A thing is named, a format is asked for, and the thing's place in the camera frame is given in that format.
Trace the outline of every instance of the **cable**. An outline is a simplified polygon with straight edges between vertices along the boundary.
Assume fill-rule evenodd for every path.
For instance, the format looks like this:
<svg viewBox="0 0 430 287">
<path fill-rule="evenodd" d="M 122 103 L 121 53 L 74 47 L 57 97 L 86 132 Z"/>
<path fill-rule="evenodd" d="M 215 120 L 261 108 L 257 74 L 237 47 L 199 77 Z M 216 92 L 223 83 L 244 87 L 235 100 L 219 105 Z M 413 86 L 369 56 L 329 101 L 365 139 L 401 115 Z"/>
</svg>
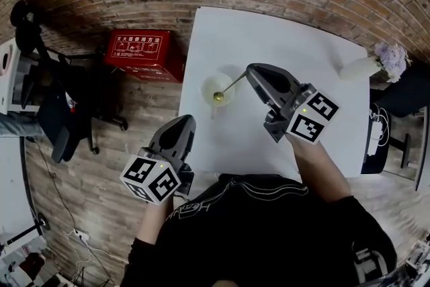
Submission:
<svg viewBox="0 0 430 287">
<path fill-rule="evenodd" d="M 75 284 L 75 282 L 79 279 L 79 276 L 81 275 L 81 272 L 85 268 L 85 267 L 82 267 L 82 270 L 81 270 L 81 263 L 89 263 L 90 261 L 91 261 L 91 254 L 90 254 L 89 249 L 88 249 L 88 259 L 86 261 L 78 261 L 75 264 L 77 272 L 72 277 L 72 283 L 73 284 Z"/>
<path fill-rule="evenodd" d="M 388 132 L 387 133 L 387 139 L 384 142 L 384 144 L 378 143 L 379 147 L 383 147 L 383 146 L 387 145 L 388 141 L 390 140 L 390 129 L 389 129 L 389 124 L 388 124 L 389 123 L 388 122 L 388 113 L 387 113 L 387 111 L 384 108 L 381 108 L 378 104 L 375 104 L 375 103 L 372 103 L 372 104 L 377 107 L 378 113 L 376 114 L 373 111 L 371 111 L 372 114 L 370 115 L 370 119 L 371 120 L 375 120 L 377 122 L 380 122 L 380 118 L 383 118 L 385 120 L 385 123 L 386 123 L 386 127 L 385 127 L 384 131 L 382 132 L 382 134 L 380 135 L 380 137 L 379 138 L 373 138 L 373 139 L 376 139 L 376 140 L 379 141 L 379 140 L 381 140 L 384 137 L 385 132 Z M 381 114 L 381 110 L 383 110 L 385 112 L 385 116 Z"/>
<path fill-rule="evenodd" d="M 43 152 L 42 152 L 42 150 L 40 149 L 40 145 L 39 145 L 39 143 L 38 143 L 37 141 L 34 141 L 34 142 L 36 143 L 36 145 L 38 145 L 40 155 L 42 156 L 42 158 L 43 158 L 43 160 L 44 160 L 44 162 L 45 162 L 46 170 L 47 170 L 47 172 L 48 172 L 48 174 L 49 174 L 49 177 L 51 177 L 51 180 L 52 180 L 52 182 L 53 182 L 53 184 L 54 184 L 55 190 L 56 190 L 56 192 L 58 193 L 58 196 L 60 197 L 61 203 L 62 203 L 62 205 L 66 208 L 67 212 L 69 212 L 69 215 L 70 215 L 70 217 L 72 218 L 72 221 L 73 221 L 73 230 L 76 230 L 76 222 L 75 222 L 75 218 L 73 218 L 72 212 L 69 210 L 69 207 L 67 207 L 67 206 L 66 206 L 65 201 L 62 199 L 62 196 L 61 196 L 60 190 L 58 190 L 58 187 L 56 186 L 56 183 L 55 183 L 56 174 L 55 174 L 55 173 L 51 173 L 51 172 L 49 171 L 48 163 L 46 162 L 45 156 L 43 155 Z"/>
<path fill-rule="evenodd" d="M 96 248 L 94 248 L 94 247 L 92 247 L 92 246 L 90 246 L 88 244 L 87 244 L 87 246 L 89 248 L 91 248 L 92 250 L 94 250 L 94 251 L 100 251 L 100 252 L 104 253 L 105 255 L 109 256 L 110 258 L 117 259 L 118 261 L 121 261 L 121 262 L 124 262 L 125 264 L 128 264 L 128 261 L 126 261 L 125 259 L 122 259 L 121 257 L 115 256 L 115 255 L 110 255 L 106 251 L 103 251 L 101 249 L 96 249 Z"/>
<path fill-rule="evenodd" d="M 182 195 L 173 195 L 176 198 L 181 198 L 182 200 L 184 200 L 185 202 L 190 202 L 190 199 L 184 198 Z"/>
<path fill-rule="evenodd" d="M 55 187 L 56 192 L 58 193 L 58 196 L 60 197 L 61 203 L 62 203 L 62 205 L 64 206 L 64 208 L 66 208 L 67 212 L 69 213 L 69 215 L 70 215 L 70 217 L 71 217 L 71 219 L 72 219 L 72 222 L 73 222 L 73 231 L 71 231 L 69 234 L 66 234 L 66 233 L 64 234 L 64 236 L 67 238 L 67 241 L 69 241 L 67 236 L 71 235 L 74 231 L 77 231 L 77 229 L 76 229 L 76 222 L 75 222 L 75 218 L 73 217 L 72 212 L 69 210 L 69 207 L 67 207 L 67 205 L 65 204 L 65 202 L 64 202 L 64 200 L 63 200 L 63 198 L 62 198 L 62 196 L 61 196 L 60 190 L 58 190 L 58 187 L 56 186 L 56 182 L 55 182 L 56 174 L 55 174 L 55 173 L 51 173 L 51 172 L 49 171 L 48 163 L 46 162 L 45 156 L 44 156 L 44 154 L 43 154 L 43 152 L 42 152 L 42 149 L 40 148 L 39 143 L 38 143 L 37 141 L 34 141 L 34 142 L 36 143 L 36 145 L 38 145 L 40 155 L 42 156 L 43 161 L 45 162 L 46 170 L 47 170 L 47 172 L 48 172 L 48 174 L 49 174 L 49 177 L 51 178 L 51 180 L 52 180 L 52 182 L 53 182 L 53 184 L 54 184 L 54 187 Z M 90 261 L 91 261 L 91 254 L 92 254 L 92 255 L 94 256 L 94 258 L 96 258 L 96 260 L 99 262 L 99 264 L 100 264 L 100 266 L 103 268 L 103 270 L 105 271 L 105 273 L 106 273 L 106 275 L 108 276 L 108 278 L 109 278 L 110 282 L 111 282 L 113 285 L 115 285 L 115 282 L 112 280 L 111 276 L 109 275 L 109 272 L 106 270 L 105 266 L 102 264 L 102 262 L 100 261 L 100 259 L 96 256 L 96 254 L 94 254 L 94 252 L 93 252 L 93 250 L 90 248 L 90 246 L 89 246 L 88 244 L 86 244 L 86 243 L 82 240 L 82 238 L 80 238 L 80 237 L 79 237 L 79 240 L 80 240 L 80 241 L 84 244 L 84 246 L 86 246 L 86 248 L 88 249 L 89 259 L 88 259 L 87 261 L 78 261 L 78 262 L 76 262 L 76 267 L 77 267 L 77 271 L 78 271 L 78 272 L 77 272 L 77 273 L 72 277 L 72 280 L 74 280 L 74 279 L 75 279 L 75 276 L 76 276 L 77 274 L 79 274 L 78 264 L 79 264 L 79 266 L 80 266 L 80 263 L 88 263 L 88 262 L 90 262 Z M 79 257 L 79 254 L 77 253 L 76 249 L 75 249 L 74 247 L 73 247 L 73 249 L 75 250 L 75 253 L 76 253 L 76 254 L 77 254 L 77 256 Z M 110 257 L 113 257 L 112 255 L 109 255 L 108 253 L 104 252 L 103 250 L 99 250 L 99 251 L 102 251 L 102 252 L 103 252 L 103 253 L 105 253 L 106 255 L 108 255 L 108 256 L 110 256 Z"/>
<path fill-rule="evenodd" d="M 72 230 L 69 234 L 64 233 L 64 237 L 67 240 L 67 243 L 69 243 L 69 245 L 72 247 L 73 250 L 75 250 L 76 256 L 78 257 L 78 260 L 80 260 L 81 258 L 79 257 L 78 251 L 76 250 L 76 248 L 72 245 L 72 243 L 69 240 L 69 235 L 71 235 L 72 233 L 74 233 L 75 230 Z"/>
<path fill-rule="evenodd" d="M 94 256 L 94 258 L 100 263 L 100 265 L 101 265 L 101 267 L 103 268 L 103 270 L 105 271 L 105 273 L 106 273 L 106 275 L 108 276 L 108 278 L 109 278 L 109 280 L 110 280 L 110 282 L 115 286 L 116 284 L 115 284 L 115 282 L 112 280 L 112 278 L 110 277 L 110 274 L 109 274 L 109 272 L 106 270 L 106 268 L 105 268 L 105 266 L 102 264 L 102 262 L 100 261 L 100 259 L 96 256 L 96 254 L 94 253 L 94 251 L 93 250 L 91 250 L 91 248 L 89 247 L 89 245 L 88 244 L 86 244 L 86 242 L 84 242 L 83 240 L 82 240 L 82 238 L 79 238 L 80 240 L 81 240 L 81 242 L 88 248 L 88 250 L 89 250 L 89 252 L 91 252 L 92 254 L 93 254 L 93 256 Z"/>
</svg>

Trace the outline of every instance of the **flower bouquet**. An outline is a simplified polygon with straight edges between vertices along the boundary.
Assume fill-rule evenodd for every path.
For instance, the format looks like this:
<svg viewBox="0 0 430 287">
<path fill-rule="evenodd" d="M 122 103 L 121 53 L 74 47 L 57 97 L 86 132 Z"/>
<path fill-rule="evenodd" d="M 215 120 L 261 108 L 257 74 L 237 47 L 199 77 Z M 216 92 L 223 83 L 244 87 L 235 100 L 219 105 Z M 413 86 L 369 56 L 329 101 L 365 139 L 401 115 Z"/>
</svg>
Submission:
<svg viewBox="0 0 430 287">
<path fill-rule="evenodd" d="M 376 64 L 386 71 L 389 76 L 389 83 L 397 83 L 400 76 L 406 69 L 406 63 L 410 64 L 408 52 L 397 43 L 391 46 L 385 42 L 375 46 Z"/>
</svg>

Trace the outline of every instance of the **golden spoon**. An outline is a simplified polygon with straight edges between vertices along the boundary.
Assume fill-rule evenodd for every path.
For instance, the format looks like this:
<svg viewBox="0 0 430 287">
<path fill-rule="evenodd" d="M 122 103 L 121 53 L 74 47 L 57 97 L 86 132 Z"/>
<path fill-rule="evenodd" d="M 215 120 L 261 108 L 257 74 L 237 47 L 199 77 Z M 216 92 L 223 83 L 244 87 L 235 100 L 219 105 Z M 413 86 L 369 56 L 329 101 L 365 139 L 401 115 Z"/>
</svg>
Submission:
<svg viewBox="0 0 430 287">
<path fill-rule="evenodd" d="M 214 101 L 218 101 L 218 102 L 223 101 L 224 100 L 224 92 L 227 91 L 228 89 L 230 89 L 238 81 L 240 81 L 245 75 L 246 75 L 246 71 L 244 73 L 242 73 L 238 79 L 233 81 L 223 92 L 218 91 L 218 92 L 214 93 Z"/>
</svg>

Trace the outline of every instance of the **office chair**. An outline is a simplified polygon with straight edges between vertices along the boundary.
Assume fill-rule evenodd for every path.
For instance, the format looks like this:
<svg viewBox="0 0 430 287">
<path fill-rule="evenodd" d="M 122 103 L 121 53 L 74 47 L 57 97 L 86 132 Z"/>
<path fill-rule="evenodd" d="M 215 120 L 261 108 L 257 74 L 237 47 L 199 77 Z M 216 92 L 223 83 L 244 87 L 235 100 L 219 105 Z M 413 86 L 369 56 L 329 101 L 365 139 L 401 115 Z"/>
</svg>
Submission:
<svg viewBox="0 0 430 287">
<path fill-rule="evenodd" d="M 386 145 L 378 147 L 375 155 L 366 157 L 361 173 L 381 173 L 387 160 L 389 145 L 403 152 L 401 167 L 402 169 L 407 168 L 411 136 L 405 134 L 403 141 L 392 137 L 387 138 L 388 132 L 391 132 L 390 115 L 403 118 L 430 105 L 430 66 L 421 61 L 414 62 L 406 69 L 397 83 L 391 84 L 383 91 L 371 89 L 370 103 L 371 110 L 375 111 L 372 109 L 372 104 L 376 104 L 388 113 L 388 129 L 380 139 L 380 143 L 387 140 L 388 142 Z M 385 129 L 386 124 L 383 121 L 382 130 Z"/>
<path fill-rule="evenodd" d="M 23 54 L 38 51 L 40 65 L 52 75 L 52 83 L 46 92 L 37 114 L 38 121 L 54 146 L 52 160 L 69 161 L 83 138 L 88 139 L 89 149 L 95 155 L 99 148 L 93 145 L 91 119 L 99 118 L 127 130 L 125 119 L 103 113 L 100 93 L 104 74 L 89 76 L 84 67 L 70 66 L 66 56 L 58 55 L 59 61 L 50 58 L 40 33 L 38 14 L 25 1 L 18 1 L 11 12 L 11 23 L 16 27 L 15 40 Z M 26 106 L 35 88 L 31 76 L 26 79 L 21 104 Z"/>
</svg>

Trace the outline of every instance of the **chair wheel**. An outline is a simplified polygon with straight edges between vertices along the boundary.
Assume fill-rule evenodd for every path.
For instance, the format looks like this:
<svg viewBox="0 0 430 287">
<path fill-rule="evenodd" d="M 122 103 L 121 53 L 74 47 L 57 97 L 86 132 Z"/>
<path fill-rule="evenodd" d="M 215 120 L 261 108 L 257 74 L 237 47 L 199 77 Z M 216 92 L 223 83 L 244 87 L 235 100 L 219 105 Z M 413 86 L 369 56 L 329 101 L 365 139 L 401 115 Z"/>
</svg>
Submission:
<svg viewBox="0 0 430 287">
<path fill-rule="evenodd" d="M 125 132 L 125 131 L 128 129 L 128 123 L 127 123 L 127 121 L 124 121 L 124 122 L 121 124 L 120 128 L 121 128 L 121 130 L 122 130 L 123 132 Z"/>
</svg>

